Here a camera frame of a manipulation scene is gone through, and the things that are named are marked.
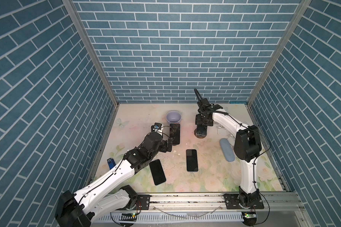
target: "mounting plate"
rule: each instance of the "mounting plate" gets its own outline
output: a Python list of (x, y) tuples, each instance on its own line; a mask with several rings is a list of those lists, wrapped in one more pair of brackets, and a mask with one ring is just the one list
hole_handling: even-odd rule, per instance
[(141, 210), (149, 210), (150, 195), (138, 195), (137, 199), (141, 204)]
[[(245, 208), (240, 205), (239, 199), (237, 198), (239, 196), (239, 193), (235, 194), (224, 194), (226, 209), (228, 210), (235, 210), (235, 209), (246, 209), (250, 210), (250, 207)], [(257, 198), (257, 201), (254, 205), (255, 209), (264, 209), (263, 201), (261, 200), (260, 195)]]

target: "black smartphone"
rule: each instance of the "black smartphone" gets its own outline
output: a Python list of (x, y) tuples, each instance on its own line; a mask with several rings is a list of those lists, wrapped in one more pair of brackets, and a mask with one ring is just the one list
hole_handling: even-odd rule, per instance
[(173, 138), (172, 145), (178, 145), (180, 143), (181, 125), (170, 124), (169, 137)]
[(197, 151), (195, 149), (186, 150), (186, 161), (188, 172), (198, 171)]
[(160, 160), (154, 160), (149, 163), (150, 171), (152, 172), (153, 181), (155, 185), (159, 185), (161, 183), (164, 183), (166, 181), (164, 171), (162, 164), (160, 163)]

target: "brick wallpaper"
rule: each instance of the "brick wallpaper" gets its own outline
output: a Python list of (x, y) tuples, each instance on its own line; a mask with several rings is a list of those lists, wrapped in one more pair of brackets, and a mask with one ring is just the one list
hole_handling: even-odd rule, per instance
[(341, 226), (341, 0), (312, 0), (252, 104), (315, 226)]
[(245, 103), (300, 0), (74, 2), (120, 102)]
[(61, 0), (0, 0), (0, 227), (57, 225), (112, 109)]

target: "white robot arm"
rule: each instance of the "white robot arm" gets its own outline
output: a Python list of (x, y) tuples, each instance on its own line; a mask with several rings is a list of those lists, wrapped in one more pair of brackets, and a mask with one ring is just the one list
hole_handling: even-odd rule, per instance
[(195, 89), (195, 94), (199, 106), (199, 114), (196, 115), (196, 137), (205, 138), (207, 126), (213, 126), (214, 121), (224, 126), (235, 136), (234, 151), (241, 163), (240, 204), (243, 207), (253, 206), (260, 197), (255, 182), (257, 178), (255, 165), (261, 151), (259, 129), (255, 125), (243, 125), (239, 120), (230, 116), (220, 105), (210, 104), (206, 98), (202, 98), (197, 89)]
[(137, 193), (129, 186), (107, 196), (121, 182), (132, 177), (158, 152), (170, 152), (171, 141), (163, 140), (162, 124), (155, 123), (143, 142), (124, 154), (123, 159), (93, 183), (77, 190), (66, 191), (57, 202), (55, 218), (60, 227), (89, 227), (96, 220), (120, 208), (133, 208)]
[[(249, 125), (240, 126), (236, 123), (229, 115), (221, 114), (221, 113), (212, 113), (212, 119), (217, 123), (224, 126), (231, 134), (236, 137), (236, 133), (239, 130), (245, 130), (245, 127), (249, 127)], [(257, 164), (257, 158), (253, 158), (250, 162), (246, 160), (240, 160), (241, 165), (241, 183), (240, 188), (250, 194), (257, 190), (255, 188), (256, 184), (253, 183), (254, 177), (256, 177), (256, 168), (253, 168), (253, 165)]]

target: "floor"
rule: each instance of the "floor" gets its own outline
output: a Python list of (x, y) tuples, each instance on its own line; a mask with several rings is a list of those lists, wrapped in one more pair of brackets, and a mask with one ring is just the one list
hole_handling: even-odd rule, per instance
[[(221, 106), (237, 120), (252, 125), (245, 105), (223, 103)], [(193, 133), (197, 104), (120, 104), (95, 179), (109, 171), (108, 158), (118, 163), (124, 153), (139, 146), (155, 122), (168, 125), (165, 115), (171, 110), (177, 110), (182, 115), (181, 143), (173, 146), (172, 152), (159, 152), (154, 158), (160, 159), (167, 181), (155, 186), (147, 166), (120, 184), (114, 192), (127, 184), (138, 193), (238, 191), (241, 181), (240, 160), (236, 157), (233, 162), (226, 161), (219, 145), (219, 140), (227, 138), (227, 135), (218, 135), (215, 125), (208, 127), (204, 139), (196, 138)], [(164, 133), (168, 134), (169, 128), (164, 128)], [(197, 150), (198, 172), (187, 172), (186, 149)], [(259, 157), (256, 168), (256, 181), (261, 191), (282, 191), (266, 154)]]

